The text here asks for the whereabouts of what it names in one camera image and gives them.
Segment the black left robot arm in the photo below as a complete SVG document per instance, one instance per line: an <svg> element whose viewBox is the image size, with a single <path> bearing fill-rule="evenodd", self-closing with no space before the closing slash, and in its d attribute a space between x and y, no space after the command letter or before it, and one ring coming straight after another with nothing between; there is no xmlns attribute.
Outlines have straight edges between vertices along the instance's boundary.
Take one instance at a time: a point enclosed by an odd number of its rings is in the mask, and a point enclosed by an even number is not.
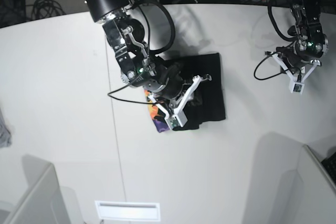
<svg viewBox="0 0 336 224"><path fill-rule="evenodd" d="M320 23L319 0L290 0L289 7L295 24L288 29L288 36L282 34L272 14L274 0L269 0L268 15L276 33L287 47L277 47L276 53L285 64L285 70L299 73L307 64L318 63L328 52L328 38Z"/></svg>

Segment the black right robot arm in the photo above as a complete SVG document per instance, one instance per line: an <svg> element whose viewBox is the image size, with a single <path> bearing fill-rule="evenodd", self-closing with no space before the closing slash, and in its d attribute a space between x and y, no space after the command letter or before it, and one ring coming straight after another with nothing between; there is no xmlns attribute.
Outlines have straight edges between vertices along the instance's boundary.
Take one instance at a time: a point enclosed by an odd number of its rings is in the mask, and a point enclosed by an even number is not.
<svg viewBox="0 0 336 224"><path fill-rule="evenodd" d="M210 76L192 76L181 62L165 63L159 55L168 51L176 28L168 10L155 0L85 0L94 22L100 23L124 79L124 88L143 88L154 96L154 104L209 107L206 93ZM168 42L151 47L151 26L142 6L157 7L170 28Z"/></svg>

